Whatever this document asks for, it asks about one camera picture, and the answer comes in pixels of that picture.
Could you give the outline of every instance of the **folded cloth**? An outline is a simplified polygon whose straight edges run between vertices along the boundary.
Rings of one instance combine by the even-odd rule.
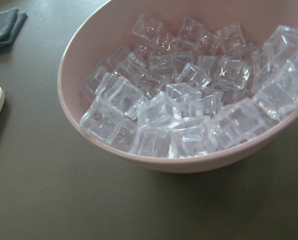
[[[27,14],[18,14],[18,8],[0,12],[0,49],[12,44],[26,20]]]

